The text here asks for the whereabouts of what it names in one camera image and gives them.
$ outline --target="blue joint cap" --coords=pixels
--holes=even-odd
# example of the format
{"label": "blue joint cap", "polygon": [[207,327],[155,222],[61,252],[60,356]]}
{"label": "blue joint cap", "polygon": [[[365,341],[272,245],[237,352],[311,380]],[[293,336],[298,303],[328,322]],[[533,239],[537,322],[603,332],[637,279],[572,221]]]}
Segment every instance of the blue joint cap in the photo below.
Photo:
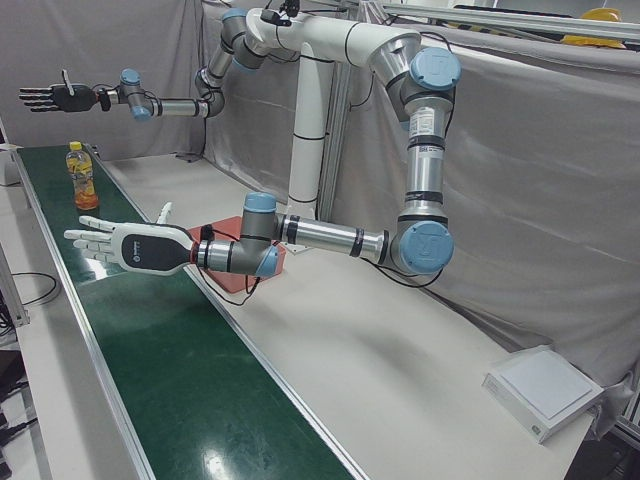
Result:
{"label": "blue joint cap", "polygon": [[408,270],[419,275],[442,270],[453,256],[453,238],[447,227],[430,220],[418,222],[400,239],[400,257]]}
{"label": "blue joint cap", "polygon": [[134,105],[131,107],[131,115],[138,122],[146,122],[151,118],[151,112],[147,107],[143,107],[142,105]]}
{"label": "blue joint cap", "polygon": [[133,68],[125,68],[120,74],[120,81],[125,85],[140,85],[140,74]]}
{"label": "blue joint cap", "polygon": [[272,277],[278,268],[278,247],[271,245],[256,270],[256,277]]}
{"label": "blue joint cap", "polygon": [[456,86],[462,68],[458,58],[449,50],[428,47],[413,57],[409,73],[413,81],[421,87],[444,91]]}
{"label": "blue joint cap", "polygon": [[231,8],[226,12],[224,12],[224,15],[220,17],[220,20],[224,22],[227,18],[246,17],[246,16],[247,16],[247,11],[244,8]]}
{"label": "blue joint cap", "polygon": [[252,213],[273,213],[276,211],[276,197],[264,192],[248,193],[244,199],[244,210]]}
{"label": "blue joint cap", "polygon": [[238,67],[240,70],[242,70],[244,73],[249,73],[249,74],[253,74],[256,73],[256,70],[253,68],[249,68],[249,67],[245,67],[244,65],[242,65],[238,60],[235,59],[235,57],[233,58],[233,60],[231,60],[231,62]]}

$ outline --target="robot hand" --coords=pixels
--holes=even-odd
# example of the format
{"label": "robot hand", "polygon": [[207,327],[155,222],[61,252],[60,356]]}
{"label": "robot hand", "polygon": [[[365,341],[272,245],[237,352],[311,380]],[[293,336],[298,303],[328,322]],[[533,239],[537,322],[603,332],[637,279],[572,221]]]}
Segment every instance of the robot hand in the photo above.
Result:
{"label": "robot hand", "polygon": [[155,224],[114,223],[82,215],[81,224],[101,230],[66,230],[64,238],[86,258],[117,263],[125,270],[173,275],[193,263],[197,243],[183,228],[164,225],[171,210],[167,203]]}
{"label": "robot hand", "polygon": [[20,100],[32,112],[86,112],[98,103],[98,94],[86,85],[56,84],[48,88],[21,88]]}

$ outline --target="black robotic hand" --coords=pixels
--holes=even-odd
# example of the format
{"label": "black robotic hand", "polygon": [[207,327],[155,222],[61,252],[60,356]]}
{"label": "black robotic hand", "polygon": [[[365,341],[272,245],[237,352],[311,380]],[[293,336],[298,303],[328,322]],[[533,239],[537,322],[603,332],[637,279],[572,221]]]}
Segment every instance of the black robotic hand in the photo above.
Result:
{"label": "black robotic hand", "polygon": [[87,85],[79,83],[56,84],[48,88],[21,88],[20,93],[20,100],[32,112],[86,112],[98,103],[98,94]]}

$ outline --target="white robotic hand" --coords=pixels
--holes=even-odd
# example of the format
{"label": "white robotic hand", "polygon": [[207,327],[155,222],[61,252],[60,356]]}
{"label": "white robotic hand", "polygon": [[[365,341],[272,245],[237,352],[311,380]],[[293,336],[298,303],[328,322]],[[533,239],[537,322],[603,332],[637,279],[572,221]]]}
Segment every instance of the white robotic hand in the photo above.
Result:
{"label": "white robotic hand", "polygon": [[101,231],[66,230],[64,238],[74,240],[73,246],[86,258],[117,263],[131,272],[173,275],[193,263],[197,243],[185,229],[165,225],[170,212],[167,203],[155,224],[114,223],[82,215],[81,224]]}

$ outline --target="white box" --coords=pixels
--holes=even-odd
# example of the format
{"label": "white box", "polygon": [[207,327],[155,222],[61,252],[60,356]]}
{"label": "white box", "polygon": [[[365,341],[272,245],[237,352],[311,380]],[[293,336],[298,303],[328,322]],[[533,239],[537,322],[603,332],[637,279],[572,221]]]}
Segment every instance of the white box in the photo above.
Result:
{"label": "white box", "polygon": [[8,187],[20,182],[20,174],[18,173],[18,166],[13,159],[15,147],[5,143],[0,143],[0,185]]}
{"label": "white box", "polygon": [[593,406],[603,392],[548,347],[511,355],[491,369],[483,386],[538,443]]}

